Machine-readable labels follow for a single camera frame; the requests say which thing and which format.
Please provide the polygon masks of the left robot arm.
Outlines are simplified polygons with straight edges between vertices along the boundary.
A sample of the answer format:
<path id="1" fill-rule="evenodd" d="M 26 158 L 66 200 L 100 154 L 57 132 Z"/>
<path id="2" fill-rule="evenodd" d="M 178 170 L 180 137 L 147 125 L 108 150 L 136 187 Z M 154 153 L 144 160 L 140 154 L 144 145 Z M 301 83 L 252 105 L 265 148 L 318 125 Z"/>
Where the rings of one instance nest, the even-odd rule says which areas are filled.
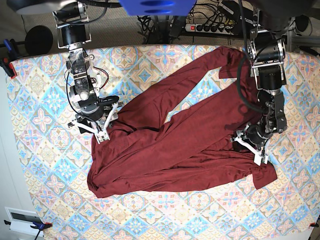
<path id="1" fill-rule="evenodd" d="M 258 123 L 245 131 L 247 141 L 259 151 L 274 134 L 281 134 L 287 129 L 285 98 L 281 91 L 281 87 L 286 84 L 285 44 L 281 37 L 263 27 L 262 16 L 262 11 L 253 9 L 253 28 L 247 44 L 262 116 Z"/>

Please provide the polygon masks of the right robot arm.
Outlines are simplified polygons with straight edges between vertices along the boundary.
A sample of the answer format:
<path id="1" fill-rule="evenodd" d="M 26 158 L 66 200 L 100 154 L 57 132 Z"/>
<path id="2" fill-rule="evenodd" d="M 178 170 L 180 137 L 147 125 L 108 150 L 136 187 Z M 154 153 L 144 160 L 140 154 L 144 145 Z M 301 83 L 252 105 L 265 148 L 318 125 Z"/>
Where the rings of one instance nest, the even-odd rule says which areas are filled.
<path id="1" fill-rule="evenodd" d="M 58 47 L 68 50 L 66 61 L 67 76 L 73 84 L 66 84 L 66 95 L 75 120 L 70 127 L 77 126 L 81 133 L 104 135 L 111 121 L 117 119 L 118 96 L 102 97 L 101 89 L 104 70 L 92 65 L 93 55 L 88 55 L 83 45 L 91 41 L 91 23 L 86 5 L 73 0 L 64 4 L 62 9 L 53 12 L 56 28 L 60 34 Z"/>

